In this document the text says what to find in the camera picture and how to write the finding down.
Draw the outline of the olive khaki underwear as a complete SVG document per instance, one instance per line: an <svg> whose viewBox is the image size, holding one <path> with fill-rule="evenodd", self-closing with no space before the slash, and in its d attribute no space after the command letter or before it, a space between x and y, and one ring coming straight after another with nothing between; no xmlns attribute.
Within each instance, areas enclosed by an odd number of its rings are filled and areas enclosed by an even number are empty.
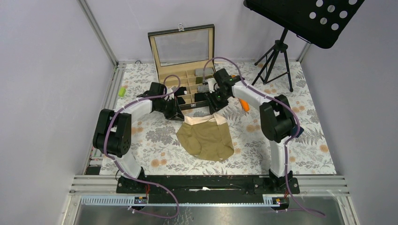
<svg viewBox="0 0 398 225"><path fill-rule="evenodd" d="M227 120L218 113L186 116L176 136L190 155L202 160L224 161L235 152Z"/></svg>

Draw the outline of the black underwear white trim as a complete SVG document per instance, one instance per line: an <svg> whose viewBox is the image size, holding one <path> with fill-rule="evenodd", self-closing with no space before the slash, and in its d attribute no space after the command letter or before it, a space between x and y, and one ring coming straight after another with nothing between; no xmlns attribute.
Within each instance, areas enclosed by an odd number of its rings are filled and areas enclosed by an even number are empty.
<svg viewBox="0 0 398 225"><path fill-rule="evenodd" d="M187 95L188 94L188 90L186 87L179 87L175 93L174 96L183 96L183 95Z"/></svg>

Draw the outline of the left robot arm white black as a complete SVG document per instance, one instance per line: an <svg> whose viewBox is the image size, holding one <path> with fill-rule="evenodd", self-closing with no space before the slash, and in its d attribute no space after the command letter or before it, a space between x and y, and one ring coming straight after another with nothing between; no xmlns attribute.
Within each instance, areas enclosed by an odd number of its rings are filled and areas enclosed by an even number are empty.
<svg viewBox="0 0 398 225"><path fill-rule="evenodd" d="M183 121L184 115L178 104L183 90L179 86L168 88L153 82L149 90L118 111L102 109L93 136L93 147L113 160L121 174L129 178L128 187L135 193L145 188L145 179L140 177L141 166L129 153L132 138L132 122L146 114L160 112L167 120Z"/></svg>

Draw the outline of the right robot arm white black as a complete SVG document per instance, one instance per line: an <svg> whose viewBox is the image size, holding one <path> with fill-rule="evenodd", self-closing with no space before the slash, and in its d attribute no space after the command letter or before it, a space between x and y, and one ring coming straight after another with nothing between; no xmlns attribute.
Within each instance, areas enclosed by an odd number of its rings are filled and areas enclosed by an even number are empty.
<svg viewBox="0 0 398 225"><path fill-rule="evenodd" d="M248 84L240 76L231 77L225 69L218 70L212 78L204 79L209 87L205 93L210 113L225 108L229 98L239 98L258 110L260 127L269 140L271 152L269 187L275 193L283 192L290 175L287 143L300 133L299 122L290 108L286 96L272 97Z"/></svg>

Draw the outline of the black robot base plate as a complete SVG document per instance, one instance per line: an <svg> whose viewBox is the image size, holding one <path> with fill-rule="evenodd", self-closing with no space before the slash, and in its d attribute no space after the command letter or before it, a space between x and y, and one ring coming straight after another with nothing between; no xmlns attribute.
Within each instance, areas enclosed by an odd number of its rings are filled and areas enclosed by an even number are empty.
<svg viewBox="0 0 398 225"><path fill-rule="evenodd" d="M140 179L144 182L120 177L116 192L143 194L151 204L263 203L263 195L300 193L298 180L291 174L287 181L268 175L143 175Z"/></svg>

